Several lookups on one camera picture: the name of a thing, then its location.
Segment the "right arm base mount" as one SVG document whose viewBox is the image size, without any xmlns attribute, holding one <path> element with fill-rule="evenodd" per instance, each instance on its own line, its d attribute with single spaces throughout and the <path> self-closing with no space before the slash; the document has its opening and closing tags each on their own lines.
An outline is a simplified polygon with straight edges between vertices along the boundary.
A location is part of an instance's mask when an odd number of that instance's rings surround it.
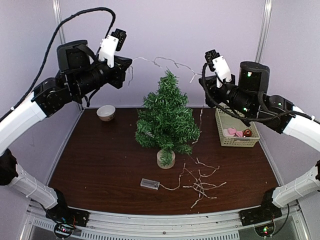
<svg viewBox="0 0 320 240">
<path fill-rule="evenodd" d="M 260 206 L 241 210 L 239 217 L 242 226 L 255 225 L 281 217 L 283 215 L 281 209 L 275 206 L 272 200 L 272 193 L 266 192 Z"/>
</svg>

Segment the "clear battery box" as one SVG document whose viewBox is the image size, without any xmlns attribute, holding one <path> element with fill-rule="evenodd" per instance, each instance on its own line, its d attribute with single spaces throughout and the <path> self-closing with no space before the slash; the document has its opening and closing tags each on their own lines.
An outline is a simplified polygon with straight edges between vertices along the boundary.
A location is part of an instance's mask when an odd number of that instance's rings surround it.
<svg viewBox="0 0 320 240">
<path fill-rule="evenodd" d="M 160 182 L 155 180 L 150 180 L 146 178 L 142 178 L 140 182 L 140 186 L 152 190 L 158 190 L 160 187 Z"/>
</svg>

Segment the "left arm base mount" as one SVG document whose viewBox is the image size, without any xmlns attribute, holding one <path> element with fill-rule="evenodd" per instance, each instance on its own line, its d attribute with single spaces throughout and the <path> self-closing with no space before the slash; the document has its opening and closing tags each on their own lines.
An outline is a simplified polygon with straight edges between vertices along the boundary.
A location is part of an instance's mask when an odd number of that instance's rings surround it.
<svg viewBox="0 0 320 240">
<path fill-rule="evenodd" d="M 57 205 L 45 210 L 46 217 L 72 226 L 86 227 L 90 213 L 86 210 L 69 207 L 64 194 L 57 189 L 55 192 L 57 195 Z"/>
</svg>

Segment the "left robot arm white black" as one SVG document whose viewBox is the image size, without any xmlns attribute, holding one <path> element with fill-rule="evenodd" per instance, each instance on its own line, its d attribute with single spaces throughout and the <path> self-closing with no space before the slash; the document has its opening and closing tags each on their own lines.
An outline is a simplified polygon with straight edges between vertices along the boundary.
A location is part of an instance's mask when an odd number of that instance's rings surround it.
<svg viewBox="0 0 320 240">
<path fill-rule="evenodd" d="M 28 129 L 51 117 L 70 102 L 81 103 L 91 92 L 105 84 L 117 89 L 123 86 L 132 59 L 117 56 L 123 40 L 108 35 L 97 54 L 86 40 L 76 40 L 57 48 L 59 72 L 34 88 L 8 116 L 0 122 L 0 184 L 10 186 L 27 198 L 40 203 L 61 222 L 72 218 L 63 194 L 44 185 L 17 163 L 10 145 Z"/>
</svg>

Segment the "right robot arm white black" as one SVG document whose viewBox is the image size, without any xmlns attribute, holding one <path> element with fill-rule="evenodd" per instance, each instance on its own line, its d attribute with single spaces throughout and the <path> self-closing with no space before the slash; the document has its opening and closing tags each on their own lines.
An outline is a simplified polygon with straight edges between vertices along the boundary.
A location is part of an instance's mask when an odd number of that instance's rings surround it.
<svg viewBox="0 0 320 240">
<path fill-rule="evenodd" d="M 239 83 L 223 57 L 204 63 L 199 83 L 204 89 L 206 104 L 248 125 L 262 123 L 271 130 L 294 137 L 315 150 L 320 149 L 320 122 L 307 115 L 280 95 L 267 95 L 270 69 L 257 62 L 240 64 Z M 290 202 L 320 189 L 320 164 L 293 181 L 264 193 L 256 210 L 259 220 L 268 220 Z"/>
</svg>

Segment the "small green christmas tree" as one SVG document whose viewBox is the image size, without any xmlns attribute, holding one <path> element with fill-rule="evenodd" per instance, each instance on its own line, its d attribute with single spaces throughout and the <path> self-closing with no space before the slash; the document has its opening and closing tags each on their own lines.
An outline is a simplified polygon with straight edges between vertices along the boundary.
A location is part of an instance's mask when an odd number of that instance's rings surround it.
<svg viewBox="0 0 320 240">
<path fill-rule="evenodd" d="M 191 142 L 200 137 L 193 109 L 187 107 L 188 96 L 178 83 L 177 76 L 167 69 L 157 91 L 144 96 L 143 108 L 137 110 L 135 140 L 144 148 L 158 148 L 163 168 L 173 163 L 173 153 L 190 155 Z"/>
</svg>

